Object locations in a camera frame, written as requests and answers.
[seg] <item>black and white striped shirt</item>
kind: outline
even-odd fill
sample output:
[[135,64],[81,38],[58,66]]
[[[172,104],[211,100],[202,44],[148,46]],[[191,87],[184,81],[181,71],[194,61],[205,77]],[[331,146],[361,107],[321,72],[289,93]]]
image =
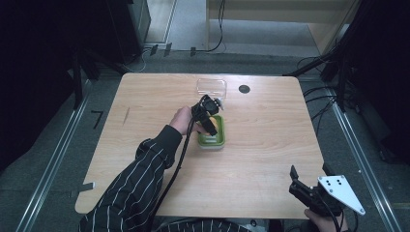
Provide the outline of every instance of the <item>black and white striped shirt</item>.
[[[96,207],[83,217],[78,231],[148,231],[158,200],[163,172],[172,166],[182,135],[165,126],[154,139],[143,141],[135,161],[111,183]],[[158,231],[248,231],[235,223],[198,219],[167,224]]]

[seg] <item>electrical cable on floor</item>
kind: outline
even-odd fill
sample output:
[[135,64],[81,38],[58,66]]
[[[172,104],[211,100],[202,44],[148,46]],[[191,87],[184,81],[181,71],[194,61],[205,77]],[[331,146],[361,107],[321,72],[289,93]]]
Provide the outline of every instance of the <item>electrical cable on floor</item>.
[[[327,54],[333,52],[338,46],[339,46],[339,43],[338,43],[337,40],[336,40],[335,46],[333,46],[332,49],[330,49],[330,50],[327,52]],[[304,61],[304,60],[306,60],[306,59],[313,59],[313,61],[316,60],[316,59],[319,59],[319,60],[322,62],[322,64],[337,63],[337,61],[325,61],[325,60],[322,59],[323,56],[324,56],[324,55],[310,56],[310,57],[303,58],[303,59],[301,59],[301,60],[296,64],[296,69],[298,70],[298,69],[299,69],[299,65],[302,63],[302,61]],[[314,68],[315,68],[316,70],[318,70],[320,73],[323,72],[323,71],[319,70],[319,69],[317,68],[317,66],[314,67]]]
[[330,100],[325,105],[325,107],[323,107],[321,110],[319,110],[318,113],[316,113],[313,117],[310,118],[310,120],[313,122],[314,119],[319,117],[319,121],[317,122],[316,132],[315,132],[316,136],[319,134],[319,127],[320,127],[320,123],[322,121],[323,114],[331,108],[332,104],[336,100],[336,96],[321,96],[321,97],[313,98],[311,100],[306,101],[306,103],[308,103],[308,102],[313,102],[313,101],[324,99],[324,98],[330,98]]
[[128,70],[128,71],[130,71],[130,72],[132,72],[132,73],[141,73],[141,72],[144,71],[145,68],[147,67],[147,62],[146,62],[145,59],[144,59],[144,54],[147,53],[147,52],[150,51],[150,50],[151,50],[151,49],[147,49],[147,50],[145,50],[145,51],[141,54],[141,60],[142,60],[142,62],[143,62],[143,64],[144,64],[144,66],[142,67],[142,69],[140,69],[140,70],[138,70],[138,71],[134,71],[134,70],[128,68],[126,65],[123,65],[123,67],[124,67],[126,70]]
[[300,229],[301,229],[301,226],[300,226],[300,225],[292,225],[292,226],[290,226],[289,228],[287,228],[285,232],[290,232],[290,231],[295,230],[295,229],[299,229],[299,230],[300,230]]
[[332,87],[332,86],[323,86],[323,87],[316,87],[316,88],[311,88],[308,89],[306,91],[304,91],[304,97],[306,97],[307,95],[317,91],[317,90],[321,90],[321,89],[336,89],[336,87]]
[[307,101],[305,101],[305,103],[313,102],[313,101],[320,100],[320,99],[335,98],[335,97],[336,97],[336,95],[326,95],[326,96],[320,96],[320,97],[316,97],[316,98],[313,98],[313,99],[307,100]]
[[[147,51],[147,49],[148,49],[148,50],[151,50],[150,47],[144,47],[144,48],[142,48],[142,54],[144,54],[144,53]],[[138,55],[135,54],[135,55],[132,56],[132,59],[131,59],[127,64],[124,64],[124,65],[127,66],[127,65],[132,64],[132,63],[136,60],[136,58],[138,58]]]
[[[218,44],[212,48],[212,49],[208,49],[208,50],[196,50],[195,52],[204,52],[207,54],[221,54],[226,50],[226,44],[222,42],[223,40],[223,30],[222,30],[222,23],[223,23],[223,14],[225,11],[225,1],[226,0],[221,0],[220,1],[220,11],[219,11],[219,15],[218,15],[218,22],[219,22],[219,26],[220,26],[220,41],[218,42]],[[218,47],[220,47],[220,45],[223,44],[225,49],[223,52],[218,52],[218,53],[213,53],[212,51],[215,51]],[[169,51],[173,51],[173,52],[191,52],[190,50],[174,50],[174,49],[170,49]]]

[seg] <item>table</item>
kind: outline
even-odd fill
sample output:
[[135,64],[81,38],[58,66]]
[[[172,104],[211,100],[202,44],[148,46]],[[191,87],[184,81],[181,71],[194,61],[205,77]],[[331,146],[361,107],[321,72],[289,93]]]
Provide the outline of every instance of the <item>table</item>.
[[[179,107],[196,104],[198,79],[227,83],[226,141],[219,151],[201,150],[197,133],[158,216],[305,218],[305,206],[288,192],[290,167],[316,186],[322,155],[299,82],[289,76],[127,73],[123,76],[75,209],[88,213],[112,180],[134,159],[145,138],[155,137]],[[239,86],[248,85],[243,94]],[[176,163],[182,151],[181,143]],[[164,186],[176,163],[165,171]]]
[[[223,19],[304,22],[321,54],[329,51],[345,24],[352,21],[359,0],[226,0]],[[206,2],[206,45],[210,19],[218,19],[220,0]]]

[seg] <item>white mounting plate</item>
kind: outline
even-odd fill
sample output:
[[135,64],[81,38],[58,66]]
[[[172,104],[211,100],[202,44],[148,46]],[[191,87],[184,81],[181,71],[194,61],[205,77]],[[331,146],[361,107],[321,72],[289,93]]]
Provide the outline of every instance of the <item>white mounting plate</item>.
[[335,199],[356,211],[359,215],[366,213],[358,197],[344,176],[324,176],[317,178],[320,185]]

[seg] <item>black cable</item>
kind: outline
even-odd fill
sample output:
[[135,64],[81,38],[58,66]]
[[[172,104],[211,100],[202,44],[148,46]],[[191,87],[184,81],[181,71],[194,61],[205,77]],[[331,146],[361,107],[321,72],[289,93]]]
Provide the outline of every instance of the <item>black cable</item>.
[[[208,50],[196,50],[195,52],[212,52],[214,50],[216,50],[218,47],[220,47],[220,44],[222,43],[223,40],[223,30],[222,30],[222,23],[223,23],[223,16],[224,16],[224,12],[225,12],[225,1],[226,0],[221,0],[220,1],[220,11],[219,11],[219,15],[218,15],[218,22],[220,25],[220,41],[218,42],[218,44],[212,48],[212,49],[208,49]],[[173,50],[170,49],[170,51],[180,51],[180,52],[190,52],[190,50]]]
[[341,222],[340,222],[340,230],[343,228],[343,222],[344,222],[344,211],[341,209]]
[[359,227],[359,219],[358,219],[358,213],[356,213],[355,211],[353,211],[354,215],[355,215],[355,228],[353,229],[353,232],[358,231],[358,227]]
[[307,95],[317,91],[317,90],[321,90],[321,89],[336,89],[336,87],[334,86],[322,86],[322,87],[315,87],[315,88],[311,88],[308,89],[306,91],[304,91],[304,97],[306,97]]
[[299,229],[300,230],[301,226],[300,225],[292,225],[292,226],[290,226],[289,228],[286,229],[286,232],[290,232],[294,229]]
[[325,99],[325,98],[335,98],[335,97],[336,97],[336,95],[326,95],[326,96],[320,96],[320,97],[316,97],[316,98],[313,98],[313,99],[307,100],[307,101],[305,101],[305,103],[313,102],[313,101],[320,100],[320,99]]
[[317,117],[317,115],[320,115],[319,117],[319,122],[317,122],[317,126],[316,126],[316,137],[317,135],[319,135],[319,127],[320,127],[320,122],[322,121],[322,117],[325,114],[326,111],[329,110],[330,106],[332,105],[333,101],[329,101],[326,106],[320,110],[315,116],[312,117],[312,121]]
[[316,195],[319,196],[320,201],[323,203],[325,206],[326,210],[328,210],[329,214],[331,214],[332,220],[335,224],[336,232],[340,232],[340,226],[338,225],[337,219],[335,215],[333,214],[331,208],[328,206],[328,204],[323,200],[322,196],[319,194],[319,192],[316,192]]
[[[199,104],[202,104],[202,102],[205,100],[205,98],[206,98],[206,95],[202,96],[202,98],[201,98],[200,101],[199,101]],[[148,224],[149,224],[149,230],[148,230],[148,231],[151,231],[151,230],[152,230],[152,226],[153,226],[153,223],[154,223],[154,217],[155,217],[155,215],[157,214],[157,211],[158,211],[158,209],[160,208],[160,205],[161,205],[163,199],[166,197],[166,195],[168,194],[168,191],[169,191],[169,190],[171,189],[171,187],[172,187],[172,184],[174,183],[175,179],[177,178],[179,170],[181,169],[181,166],[182,166],[182,162],[183,162],[183,160],[184,160],[185,153],[187,152],[188,144],[190,143],[190,134],[192,133],[193,124],[194,124],[194,123],[195,123],[194,118],[191,118],[191,119],[190,119],[190,123],[188,124],[187,137],[185,138],[184,147],[183,147],[183,149],[182,149],[182,153],[181,153],[180,159],[179,159],[179,161],[178,161],[178,165],[177,165],[177,167],[176,167],[176,169],[175,169],[174,174],[173,174],[172,177],[171,177],[171,180],[169,180],[168,185],[166,186],[165,190],[163,191],[163,193],[162,193],[160,199],[159,199],[158,202],[157,202],[157,205],[156,205],[155,208],[154,208],[153,213],[151,214],[151,216],[150,216],[150,218],[149,218],[149,220],[148,220]]]
[[[331,53],[331,52],[332,52],[333,50],[335,50],[336,48],[337,48],[337,43],[336,43],[336,45],[335,45],[334,47],[332,47],[332,49],[331,49],[328,53]],[[336,62],[337,62],[337,61],[326,61],[326,60],[323,60],[323,59],[322,59],[323,57],[324,57],[324,55],[305,57],[305,58],[303,58],[303,59],[301,59],[301,60],[298,61],[298,63],[296,64],[296,69],[298,70],[298,69],[299,69],[299,65],[302,63],[302,61],[307,60],[307,59],[313,59],[311,62],[314,62],[315,60],[320,60],[320,61],[322,62],[322,64],[332,64],[332,63],[336,63]],[[319,70],[319,69],[317,68],[317,66],[315,66],[314,68],[317,69],[320,73],[322,73],[323,71]]]

